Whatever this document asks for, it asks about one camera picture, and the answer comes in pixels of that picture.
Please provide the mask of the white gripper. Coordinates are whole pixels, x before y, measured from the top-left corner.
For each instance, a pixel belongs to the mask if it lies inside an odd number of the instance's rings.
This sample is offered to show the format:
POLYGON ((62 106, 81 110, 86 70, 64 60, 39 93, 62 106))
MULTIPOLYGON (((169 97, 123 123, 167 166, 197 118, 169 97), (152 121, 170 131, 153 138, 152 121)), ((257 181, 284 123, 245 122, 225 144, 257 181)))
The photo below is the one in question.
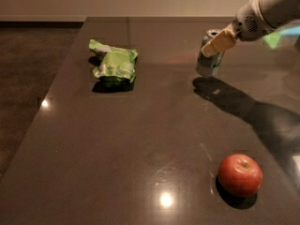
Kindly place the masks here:
POLYGON ((207 31, 208 41, 202 46, 201 52, 205 57, 223 53, 241 41, 255 41, 275 31, 263 17, 260 0, 249 0, 236 12, 232 29, 210 29, 207 31))

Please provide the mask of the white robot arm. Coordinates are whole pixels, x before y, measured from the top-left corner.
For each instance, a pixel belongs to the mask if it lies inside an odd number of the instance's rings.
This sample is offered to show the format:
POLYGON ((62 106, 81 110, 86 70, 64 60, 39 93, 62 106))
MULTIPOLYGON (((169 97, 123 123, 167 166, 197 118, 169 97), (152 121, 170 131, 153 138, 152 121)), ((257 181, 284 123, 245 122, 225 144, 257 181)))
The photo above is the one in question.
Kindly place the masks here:
POLYGON ((202 54, 210 57, 225 52, 237 40, 255 41, 299 19, 300 0, 249 0, 232 22, 202 47, 202 54))

